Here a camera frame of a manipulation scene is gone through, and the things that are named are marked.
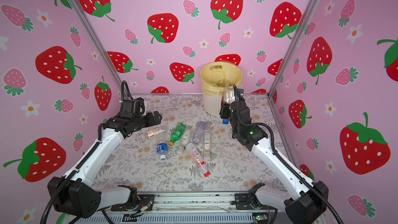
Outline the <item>clear bottle blue cap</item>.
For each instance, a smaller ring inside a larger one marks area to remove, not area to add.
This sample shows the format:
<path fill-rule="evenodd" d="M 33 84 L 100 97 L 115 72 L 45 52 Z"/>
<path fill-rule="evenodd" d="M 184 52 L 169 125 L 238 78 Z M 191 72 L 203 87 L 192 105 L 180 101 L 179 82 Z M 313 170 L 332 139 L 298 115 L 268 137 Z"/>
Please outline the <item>clear bottle blue cap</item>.
<path fill-rule="evenodd" d="M 223 95 L 222 95 L 222 100 L 221 103 L 228 103 L 230 104 L 230 119 L 232 116 L 232 109 L 231 109 L 231 104 L 235 101 L 235 93 L 233 87 L 229 88 L 224 88 Z M 229 120 L 222 120 L 223 124 L 229 124 Z"/>

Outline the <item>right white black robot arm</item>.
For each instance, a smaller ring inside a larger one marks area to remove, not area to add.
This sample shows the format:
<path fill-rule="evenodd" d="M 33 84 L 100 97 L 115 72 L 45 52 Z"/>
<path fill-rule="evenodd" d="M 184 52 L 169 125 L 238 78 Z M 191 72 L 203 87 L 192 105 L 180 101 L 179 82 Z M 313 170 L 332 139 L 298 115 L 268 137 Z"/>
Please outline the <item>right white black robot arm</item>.
<path fill-rule="evenodd" d="M 244 100 L 222 102 L 220 117 L 229 120 L 232 138 L 260 158 L 287 190 L 287 196 L 283 196 L 271 193 L 262 185 L 254 191 L 256 203 L 285 212 L 294 224 L 314 224 L 326 210 L 330 210 L 339 224 L 343 223 L 328 202 L 328 187 L 321 181 L 314 182 L 279 152 L 271 127 L 261 122 L 253 123 Z"/>

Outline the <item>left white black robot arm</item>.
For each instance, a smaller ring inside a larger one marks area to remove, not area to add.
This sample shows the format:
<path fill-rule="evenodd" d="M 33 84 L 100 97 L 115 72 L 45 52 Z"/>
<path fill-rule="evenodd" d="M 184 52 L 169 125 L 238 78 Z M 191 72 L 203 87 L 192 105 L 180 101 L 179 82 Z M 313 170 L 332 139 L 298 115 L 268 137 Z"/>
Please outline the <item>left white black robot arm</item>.
<path fill-rule="evenodd" d="M 119 185 L 115 189 L 97 191 L 92 185 L 108 157 L 125 138 L 144 128 L 160 125 L 161 120 L 159 112 L 146 112 L 144 99 L 122 100 L 119 113 L 98 126 L 97 139 L 89 151 L 64 176 L 53 177 L 48 183 L 51 198 L 40 223 L 47 222 L 52 209 L 73 216 L 72 223 L 75 223 L 114 205 L 137 208 L 141 200 L 136 188 Z"/>

